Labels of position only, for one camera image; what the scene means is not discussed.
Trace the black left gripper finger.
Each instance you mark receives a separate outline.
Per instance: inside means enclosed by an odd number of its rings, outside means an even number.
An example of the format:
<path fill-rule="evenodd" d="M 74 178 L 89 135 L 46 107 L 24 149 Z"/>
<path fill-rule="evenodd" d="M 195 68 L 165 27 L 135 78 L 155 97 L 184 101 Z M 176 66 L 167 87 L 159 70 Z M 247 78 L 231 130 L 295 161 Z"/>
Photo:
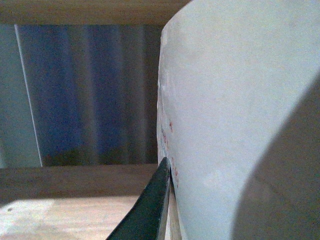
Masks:
<path fill-rule="evenodd" d="M 134 206 L 108 240 L 163 240 L 166 235 L 171 169 L 164 157 Z"/>

